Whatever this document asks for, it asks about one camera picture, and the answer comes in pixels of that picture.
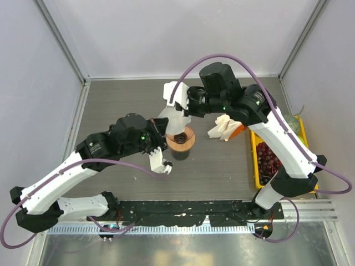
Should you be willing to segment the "white paper sheet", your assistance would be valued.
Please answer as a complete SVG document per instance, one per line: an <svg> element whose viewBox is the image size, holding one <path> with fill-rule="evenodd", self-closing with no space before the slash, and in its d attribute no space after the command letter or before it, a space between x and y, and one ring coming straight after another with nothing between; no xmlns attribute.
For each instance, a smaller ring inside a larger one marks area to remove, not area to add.
<svg viewBox="0 0 355 266"><path fill-rule="evenodd" d="M158 116L158 119L168 119L166 134L178 135L184 132L185 126L191 122L190 116L183 116L182 111L177 111L172 107L166 107Z"/></svg>

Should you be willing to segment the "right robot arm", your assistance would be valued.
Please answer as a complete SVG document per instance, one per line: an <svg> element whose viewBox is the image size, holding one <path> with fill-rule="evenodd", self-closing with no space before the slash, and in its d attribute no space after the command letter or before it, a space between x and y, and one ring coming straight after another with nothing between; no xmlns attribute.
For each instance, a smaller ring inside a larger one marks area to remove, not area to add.
<svg viewBox="0 0 355 266"><path fill-rule="evenodd" d="M281 167L271 180L252 199L251 212L264 218L276 202L284 197L297 197L315 189L318 182L316 162L327 160L311 152L284 120L275 100L267 102L254 84L242 87L228 64L212 63L200 73L203 86L187 89L187 111L190 116L226 113L254 131L281 161Z"/></svg>

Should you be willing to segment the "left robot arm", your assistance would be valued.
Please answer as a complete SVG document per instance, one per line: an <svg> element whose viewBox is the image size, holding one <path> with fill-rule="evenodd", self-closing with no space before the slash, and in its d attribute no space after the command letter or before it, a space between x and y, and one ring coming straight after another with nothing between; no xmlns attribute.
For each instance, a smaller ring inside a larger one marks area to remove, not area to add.
<svg viewBox="0 0 355 266"><path fill-rule="evenodd" d="M104 191L92 197L65 198L74 186L119 165L120 159L147 154L150 170L139 170L153 176L170 173L172 163L163 158L167 148L165 133L167 118L145 119L131 113L121 117L107 131L90 134L80 142L69 157L55 170L27 188L14 187L11 200L19 205L17 224L32 232L46 231L59 221L93 217L97 221L111 221L118 216L119 203Z"/></svg>

